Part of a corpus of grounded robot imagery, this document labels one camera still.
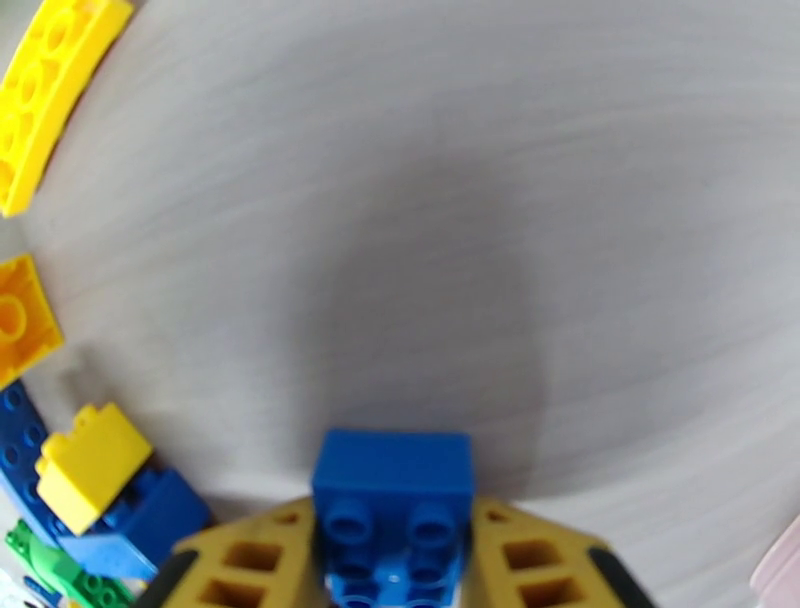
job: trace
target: lego brick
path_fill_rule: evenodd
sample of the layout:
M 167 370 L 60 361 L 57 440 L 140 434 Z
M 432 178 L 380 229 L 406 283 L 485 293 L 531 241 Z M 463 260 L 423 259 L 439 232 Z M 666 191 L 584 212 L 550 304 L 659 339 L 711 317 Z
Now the lego brick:
M 175 547 L 136 608 L 328 608 L 314 530 L 309 498 L 204 530 Z
M 33 258 L 25 254 L 0 264 L 0 387 L 63 343 Z
M 53 433 L 36 462 L 42 500 L 73 534 L 86 532 L 152 455 L 153 447 L 113 403 L 75 416 L 70 435 Z
M 653 608 L 602 539 L 498 500 L 476 498 L 472 543 L 463 608 Z
M 767 551 L 750 578 L 750 587 L 764 608 L 800 605 L 800 517 Z
M 452 603 L 474 495 L 468 436 L 333 430 L 312 488 L 334 602 Z
M 87 572 L 150 580 L 177 541 L 210 521 L 208 505 L 176 471 L 145 467 L 88 533 L 59 542 Z
M 50 608 L 58 608 L 58 604 L 62 597 L 58 591 L 50 591 L 45 589 L 37 580 L 31 578 L 30 576 L 23 577 L 22 582 L 31 593 L 33 593 L 47 606 L 50 606 Z
M 46 590 L 56 591 L 84 608 L 126 608 L 133 601 L 121 582 L 86 574 L 61 549 L 39 542 L 21 520 L 6 535 L 6 545 Z
M 34 463 L 46 436 L 21 380 L 0 391 L 0 485 L 36 536 L 56 546 L 56 538 L 70 532 L 36 492 L 39 476 Z
M 133 13 L 125 0 L 44 0 L 0 85 L 0 211 L 23 213 L 73 106 Z

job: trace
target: wood grain surface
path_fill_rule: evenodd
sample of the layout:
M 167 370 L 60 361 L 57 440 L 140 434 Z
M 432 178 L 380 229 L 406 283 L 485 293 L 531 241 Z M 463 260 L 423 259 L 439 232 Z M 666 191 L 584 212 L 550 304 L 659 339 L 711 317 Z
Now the wood grain surface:
M 68 339 L 39 407 L 118 401 L 223 518 L 307 492 L 330 425 L 465 430 L 485 492 L 661 606 L 753 606 L 800 510 L 798 32 L 786 0 L 149 0 L 3 228 Z

